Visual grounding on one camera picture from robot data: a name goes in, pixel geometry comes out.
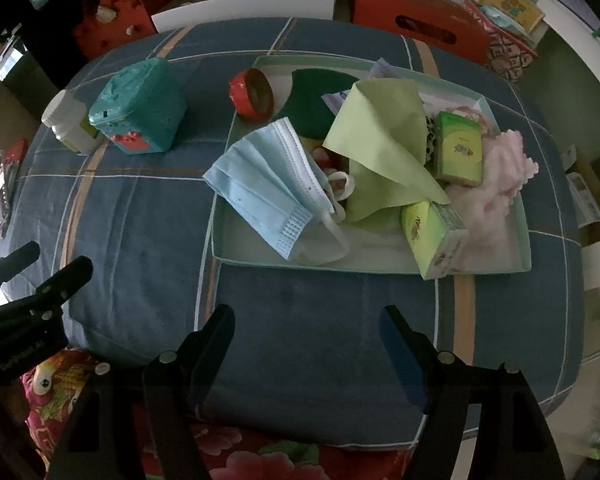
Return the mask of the light blue face mask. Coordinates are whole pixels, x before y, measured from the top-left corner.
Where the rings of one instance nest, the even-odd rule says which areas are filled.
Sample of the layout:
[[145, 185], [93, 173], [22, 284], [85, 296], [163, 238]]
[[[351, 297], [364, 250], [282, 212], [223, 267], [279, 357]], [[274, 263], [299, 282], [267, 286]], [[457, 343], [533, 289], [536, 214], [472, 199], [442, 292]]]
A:
[[204, 180], [279, 257], [324, 264], [349, 253], [344, 209], [288, 118], [233, 143]]

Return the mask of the black white spotted scrunchie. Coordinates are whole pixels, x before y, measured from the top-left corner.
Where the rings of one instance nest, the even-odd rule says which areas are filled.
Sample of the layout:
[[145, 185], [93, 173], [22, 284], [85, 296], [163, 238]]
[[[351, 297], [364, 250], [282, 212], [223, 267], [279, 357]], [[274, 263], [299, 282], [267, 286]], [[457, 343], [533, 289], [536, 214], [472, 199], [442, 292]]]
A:
[[426, 116], [427, 126], [427, 145], [426, 145], [426, 159], [425, 166], [431, 167], [434, 164], [434, 158], [436, 157], [437, 144], [438, 144], [438, 125], [436, 118], [431, 115]]

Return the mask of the light green cloth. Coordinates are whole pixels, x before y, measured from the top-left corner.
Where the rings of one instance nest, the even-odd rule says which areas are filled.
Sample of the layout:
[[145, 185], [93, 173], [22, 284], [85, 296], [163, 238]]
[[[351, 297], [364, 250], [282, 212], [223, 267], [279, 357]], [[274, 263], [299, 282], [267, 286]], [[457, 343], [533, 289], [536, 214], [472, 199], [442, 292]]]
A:
[[386, 209], [420, 202], [450, 202], [425, 168], [427, 136], [415, 81], [370, 78], [352, 86], [324, 140], [349, 161], [355, 180], [347, 222], [373, 222]]

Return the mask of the green scouring sponge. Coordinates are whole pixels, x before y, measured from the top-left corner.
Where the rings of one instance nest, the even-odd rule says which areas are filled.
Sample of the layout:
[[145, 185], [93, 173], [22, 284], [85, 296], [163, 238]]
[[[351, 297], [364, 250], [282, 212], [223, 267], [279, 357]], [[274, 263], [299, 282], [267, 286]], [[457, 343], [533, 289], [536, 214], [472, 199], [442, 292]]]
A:
[[348, 91], [358, 78], [334, 70], [305, 68], [291, 73], [291, 92], [275, 119], [288, 118], [298, 136], [324, 140], [335, 120], [325, 94]]

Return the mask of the red floral blanket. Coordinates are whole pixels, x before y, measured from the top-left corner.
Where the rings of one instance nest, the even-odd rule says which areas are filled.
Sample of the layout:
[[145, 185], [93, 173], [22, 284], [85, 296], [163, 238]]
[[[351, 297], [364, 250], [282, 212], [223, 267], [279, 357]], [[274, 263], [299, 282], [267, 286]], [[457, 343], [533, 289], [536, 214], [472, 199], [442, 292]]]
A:
[[[97, 362], [86, 352], [65, 349], [20, 377], [29, 403], [26, 424], [49, 465], [74, 404]], [[200, 458], [215, 479], [400, 479], [411, 453], [350, 452], [294, 441], [268, 442], [236, 428], [196, 425], [182, 410], [168, 422], [178, 458]]]

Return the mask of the green tissue pack front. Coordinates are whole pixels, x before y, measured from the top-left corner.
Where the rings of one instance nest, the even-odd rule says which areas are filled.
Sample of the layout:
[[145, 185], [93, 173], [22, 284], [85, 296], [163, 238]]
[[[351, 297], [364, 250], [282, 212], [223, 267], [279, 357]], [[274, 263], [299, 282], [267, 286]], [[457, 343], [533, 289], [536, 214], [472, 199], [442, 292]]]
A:
[[403, 206], [401, 226], [420, 276], [444, 278], [454, 268], [469, 233], [451, 205], [420, 202]]

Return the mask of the white jar green label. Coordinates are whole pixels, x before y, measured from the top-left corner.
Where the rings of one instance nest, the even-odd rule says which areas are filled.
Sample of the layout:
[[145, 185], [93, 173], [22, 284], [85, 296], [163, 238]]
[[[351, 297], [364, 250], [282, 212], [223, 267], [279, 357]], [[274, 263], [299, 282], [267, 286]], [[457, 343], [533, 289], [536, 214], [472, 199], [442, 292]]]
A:
[[42, 123], [70, 151], [80, 155], [93, 153], [105, 137], [91, 125], [88, 109], [69, 90], [59, 91], [47, 104]]

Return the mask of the teal plastic container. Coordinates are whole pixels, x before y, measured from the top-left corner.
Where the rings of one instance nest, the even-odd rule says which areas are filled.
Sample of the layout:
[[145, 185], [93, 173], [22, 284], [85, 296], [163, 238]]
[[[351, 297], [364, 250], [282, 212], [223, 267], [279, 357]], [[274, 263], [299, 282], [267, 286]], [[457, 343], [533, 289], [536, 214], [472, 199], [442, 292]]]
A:
[[88, 111], [90, 124], [128, 155], [169, 151], [187, 110], [164, 58], [119, 70]]

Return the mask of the blue plaid cushion cover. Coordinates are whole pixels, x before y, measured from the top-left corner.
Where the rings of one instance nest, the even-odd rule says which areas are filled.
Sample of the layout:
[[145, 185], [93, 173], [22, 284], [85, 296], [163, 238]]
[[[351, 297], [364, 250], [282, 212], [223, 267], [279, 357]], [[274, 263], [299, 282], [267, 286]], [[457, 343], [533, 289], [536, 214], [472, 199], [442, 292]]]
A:
[[189, 107], [171, 151], [91, 157], [38, 130], [24, 162], [9, 252], [34, 240], [38, 261], [6, 286], [27, 296], [69, 258], [91, 258], [91, 281], [67, 304], [70, 344], [143, 363], [180, 345], [216, 304], [236, 333], [204, 414], [221, 425], [280, 431], [343, 448], [412, 443], [422, 422], [379, 337], [379, 315], [452, 347], [460, 304], [450, 278], [229, 266], [210, 249], [213, 193], [202, 175], [224, 151], [230, 80], [262, 55], [326, 54], [436, 74], [482, 94], [498, 124], [519, 131], [540, 171], [522, 190], [532, 266], [475, 280], [474, 362], [518, 364], [554, 412], [577, 381], [583, 351], [582, 257], [556, 145], [535, 102], [505, 79], [438, 48], [378, 29], [323, 20], [252, 18], [198, 25], [113, 50], [64, 80], [94, 102], [123, 67], [164, 55]]

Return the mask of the green tissue pack upright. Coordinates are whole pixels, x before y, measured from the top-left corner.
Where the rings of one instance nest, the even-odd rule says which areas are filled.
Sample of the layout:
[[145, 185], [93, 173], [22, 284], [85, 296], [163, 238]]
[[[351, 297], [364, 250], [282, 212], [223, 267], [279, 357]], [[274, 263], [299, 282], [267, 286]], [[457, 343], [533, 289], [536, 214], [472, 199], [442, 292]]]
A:
[[442, 182], [475, 188], [482, 183], [482, 129], [472, 119], [440, 112], [434, 121], [434, 177]]

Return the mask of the pale green tray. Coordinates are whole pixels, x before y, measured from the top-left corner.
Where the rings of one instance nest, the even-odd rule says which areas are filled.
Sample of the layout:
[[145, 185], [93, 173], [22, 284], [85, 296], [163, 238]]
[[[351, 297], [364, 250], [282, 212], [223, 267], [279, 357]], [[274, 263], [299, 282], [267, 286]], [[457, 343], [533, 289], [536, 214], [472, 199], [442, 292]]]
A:
[[[253, 67], [268, 78], [274, 94], [274, 110], [278, 112], [291, 92], [291, 75], [296, 70], [320, 68], [349, 74], [361, 79], [368, 75], [374, 63], [346, 56], [284, 54], [260, 56]], [[474, 90], [444, 79], [398, 67], [396, 72], [417, 82], [418, 92], [428, 114], [436, 114], [454, 106], [468, 106], [483, 114], [490, 133], [500, 134], [488, 99]], [[504, 240], [490, 252], [482, 252], [462, 266], [458, 272], [468, 274], [506, 274], [528, 272], [532, 268], [531, 247], [524, 202], [517, 196], [506, 218]], [[325, 263], [326, 270], [380, 274], [416, 274], [417, 264], [402, 233], [400, 220], [391, 219], [388, 229], [370, 232], [345, 224], [343, 233], [350, 242], [350, 252], [342, 259]], [[212, 254], [227, 264], [243, 266], [278, 266], [309, 269], [308, 262], [282, 258], [244, 219], [222, 198], [214, 201]]]

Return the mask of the red tape roll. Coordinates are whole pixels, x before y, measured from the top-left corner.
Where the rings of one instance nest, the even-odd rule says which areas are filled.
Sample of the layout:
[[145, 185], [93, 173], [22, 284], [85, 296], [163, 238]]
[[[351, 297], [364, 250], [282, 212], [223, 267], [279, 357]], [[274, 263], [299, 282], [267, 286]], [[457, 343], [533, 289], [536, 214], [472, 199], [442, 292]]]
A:
[[262, 124], [273, 115], [273, 90], [265, 74], [248, 68], [237, 74], [228, 85], [230, 100], [243, 122]]

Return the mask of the red felt handbag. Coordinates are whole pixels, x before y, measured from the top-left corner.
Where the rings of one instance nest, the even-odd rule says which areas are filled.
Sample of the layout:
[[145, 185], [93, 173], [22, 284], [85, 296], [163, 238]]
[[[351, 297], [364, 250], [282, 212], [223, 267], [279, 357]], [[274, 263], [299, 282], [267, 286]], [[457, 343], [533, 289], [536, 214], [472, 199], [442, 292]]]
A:
[[155, 35], [152, 17], [172, 0], [99, 0], [94, 13], [84, 15], [73, 31], [88, 60], [148, 36]]

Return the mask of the white foam board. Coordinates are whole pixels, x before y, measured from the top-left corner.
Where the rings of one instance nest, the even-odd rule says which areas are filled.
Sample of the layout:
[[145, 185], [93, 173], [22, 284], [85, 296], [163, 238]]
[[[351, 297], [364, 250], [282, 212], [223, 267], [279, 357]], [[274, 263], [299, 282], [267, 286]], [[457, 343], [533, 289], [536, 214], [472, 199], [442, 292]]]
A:
[[204, 0], [151, 17], [157, 32], [241, 18], [316, 18], [331, 20], [336, 0]]

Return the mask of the red cardboard box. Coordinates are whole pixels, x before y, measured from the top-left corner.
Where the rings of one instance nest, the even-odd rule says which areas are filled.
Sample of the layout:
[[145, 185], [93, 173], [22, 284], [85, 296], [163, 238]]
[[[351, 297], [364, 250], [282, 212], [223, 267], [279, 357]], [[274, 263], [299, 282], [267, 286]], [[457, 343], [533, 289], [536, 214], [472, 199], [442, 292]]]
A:
[[353, 24], [419, 40], [476, 64], [486, 64], [491, 39], [451, 0], [349, 0]]

